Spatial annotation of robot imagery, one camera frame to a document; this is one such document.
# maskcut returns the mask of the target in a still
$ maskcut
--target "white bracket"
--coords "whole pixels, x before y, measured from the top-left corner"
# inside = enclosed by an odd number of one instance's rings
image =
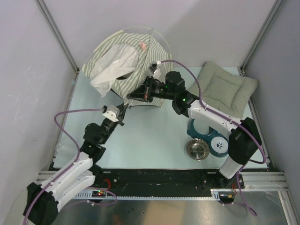
[[[110,105],[103,115],[112,122],[119,122],[118,120],[119,112],[120,110],[117,107]]]

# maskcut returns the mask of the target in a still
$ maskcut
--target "metal floor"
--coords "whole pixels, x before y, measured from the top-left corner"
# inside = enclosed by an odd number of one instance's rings
[[[258,214],[217,201],[123,200],[112,206],[78,204],[62,210],[53,225],[287,225],[278,192],[244,192]],[[235,202],[242,202],[238,193]]]

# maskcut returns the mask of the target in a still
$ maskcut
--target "green cushion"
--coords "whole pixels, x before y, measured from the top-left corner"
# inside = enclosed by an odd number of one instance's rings
[[[243,117],[245,107],[258,85],[258,80],[232,75],[209,61],[201,69],[197,80],[204,102],[237,118]],[[196,83],[189,91],[199,95]]]

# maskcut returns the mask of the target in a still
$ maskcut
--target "striped cloth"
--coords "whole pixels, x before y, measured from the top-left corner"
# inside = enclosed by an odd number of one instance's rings
[[[146,50],[142,50],[139,46],[140,42],[144,42],[147,45]],[[82,67],[83,73],[90,78],[91,71],[95,66],[95,63],[115,44],[126,43],[134,47],[139,55],[139,62],[136,67],[136,70],[132,75],[125,80],[116,80],[112,86],[113,91],[115,91],[123,100],[124,104],[129,106],[136,105],[155,105],[161,106],[163,104],[163,99],[153,98],[151,103],[142,102],[132,99],[127,99],[127,95],[132,91],[136,90],[139,86],[142,85],[146,79],[146,72],[149,69],[149,66],[154,61],[162,61],[172,59],[172,55],[168,54],[163,47],[158,43],[158,41],[151,34],[134,34],[134,33],[125,33],[123,30],[120,30],[105,41],[103,41],[95,50],[94,54],[90,57],[87,63]],[[168,73],[173,70],[172,63],[165,63],[165,72]]]

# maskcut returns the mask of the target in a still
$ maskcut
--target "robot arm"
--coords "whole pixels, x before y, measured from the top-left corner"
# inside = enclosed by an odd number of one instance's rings
[[[150,70],[155,72],[156,66],[153,64]],[[153,98],[172,100],[172,107],[177,114],[183,114],[192,119],[201,118],[206,121],[207,125],[226,137],[229,140],[229,157],[219,169],[219,172],[211,178],[217,180],[221,186],[225,187],[257,150],[257,146],[252,139],[232,122],[235,121],[236,124],[245,127],[261,144],[256,125],[252,119],[240,120],[231,117],[231,120],[228,121],[206,110],[208,105],[206,103],[204,103],[204,106],[201,105],[199,98],[185,89],[184,80],[179,72],[169,72],[166,75],[165,83],[153,77],[147,77],[143,85],[127,97],[145,102],[151,102]],[[114,106],[106,108],[104,113],[106,119],[104,119],[101,126],[89,124],[86,127],[83,137],[85,141],[80,148],[79,159],[76,162],[71,161],[53,177],[45,180],[41,186],[31,183],[27,187],[27,205],[23,215],[26,214],[36,196],[48,184],[50,186],[37,199],[29,214],[29,220],[35,225],[50,225],[63,206],[80,191],[93,184],[102,184],[102,169],[96,165],[96,162],[105,152],[105,148],[101,145],[105,144],[118,124],[124,125],[122,120],[124,119],[126,107],[122,105],[119,108]],[[214,111],[230,117],[216,109]],[[56,176],[65,171],[71,164],[73,164],[72,167],[55,180]]]
[[[152,64],[150,70],[157,72],[157,64]],[[147,77],[143,85],[127,97],[147,102],[151,102],[153,98],[170,99],[172,100],[172,107],[177,114],[183,114],[192,119],[201,118],[208,126],[221,133],[229,141],[229,157],[219,169],[219,173],[225,179],[231,179],[257,150],[257,145],[244,130],[238,127],[239,124],[260,145],[262,144],[255,122],[251,118],[240,120],[214,109],[205,102],[200,104],[199,97],[186,90],[185,82],[179,72],[172,71],[167,73],[165,83],[153,77]]]

